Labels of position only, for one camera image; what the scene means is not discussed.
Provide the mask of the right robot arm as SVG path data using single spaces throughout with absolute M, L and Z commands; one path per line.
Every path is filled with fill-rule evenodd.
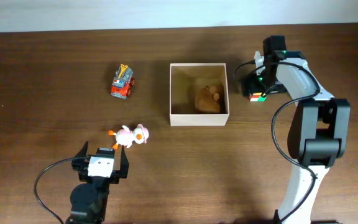
M 251 63 L 256 68 L 242 80 L 242 94 L 253 102 L 263 102 L 271 94 L 288 93 L 291 100 L 279 107 L 270 125 L 273 144 L 292 164 L 283 202 L 273 223 L 311 223 L 311 211 L 319 186 L 335 161 L 346 149 L 351 112 L 346 99 L 335 98 L 308 67 L 298 50 L 288 50 L 282 35 L 263 41 Z M 296 110 L 287 137 L 288 151 L 277 141 L 275 124 L 287 106 Z

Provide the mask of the white pink toy duck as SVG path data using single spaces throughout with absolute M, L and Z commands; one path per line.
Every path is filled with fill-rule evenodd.
M 113 149 L 118 149 L 119 146 L 130 148 L 132 143 L 146 144 L 150 136 L 149 130 L 142 124 L 138 124 L 134 130 L 130 130 L 127 126 L 122 125 L 118 132 L 113 130 L 108 131 L 109 136 L 114 136 L 116 143 L 112 146 Z

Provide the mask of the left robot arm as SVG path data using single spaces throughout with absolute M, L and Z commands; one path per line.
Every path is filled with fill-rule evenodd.
M 71 211 L 65 221 L 69 224 L 102 223 L 105 220 L 109 187 L 125 179 L 129 171 L 125 147 L 121 147 L 118 170 L 114 169 L 115 149 L 100 147 L 95 155 L 88 155 L 87 149 L 86 142 L 71 162 L 81 184 L 70 195 Z

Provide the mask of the colourful puzzle cube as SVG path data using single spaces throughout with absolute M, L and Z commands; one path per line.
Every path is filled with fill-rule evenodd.
M 250 102 L 258 102 L 258 101 L 265 101 L 267 95 L 264 93 L 250 93 L 249 100 Z

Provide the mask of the red toy fire truck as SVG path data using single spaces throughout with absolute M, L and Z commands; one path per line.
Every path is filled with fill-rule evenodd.
M 120 64 L 111 85 L 111 96 L 127 99 L 135 85 L 133 70 L 128 65 Z

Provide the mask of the pink cardboard box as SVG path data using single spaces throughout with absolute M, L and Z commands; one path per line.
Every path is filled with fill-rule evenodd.
M 204 87 L 221 89 L 218 113 L 196 109 L 196 97 Z M 224 126 L 229 118 L 229 96 L 225 63 L 172 63 L 170 65 L 170 125 Z

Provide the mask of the brown plush toy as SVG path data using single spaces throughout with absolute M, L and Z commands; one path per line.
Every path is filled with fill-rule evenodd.
M 221 112 L 223 86 L 206 85 L 195 96 L 195 109 L 200 113 L 218 114 Z

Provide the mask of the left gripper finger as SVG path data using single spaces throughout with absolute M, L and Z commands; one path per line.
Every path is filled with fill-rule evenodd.
M 86 157 L 86 153 L 88 150 L 88 141 L 86 141 L 83 147 L 79 150 L 75 157 Z
M 129 161 L 126 156 L 125 147 L 121 148 L 121 158 L 120 158 L 120 171 L 127 172 L 129 170 Z

